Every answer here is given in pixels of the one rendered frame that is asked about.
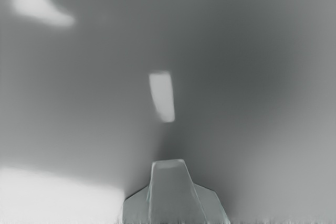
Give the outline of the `pale teal faceted mug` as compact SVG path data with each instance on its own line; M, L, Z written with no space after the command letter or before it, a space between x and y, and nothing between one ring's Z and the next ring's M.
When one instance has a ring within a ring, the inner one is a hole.
M217 193L192 181L182 159L153 162L150 182L123 203L119 224L231 224Z

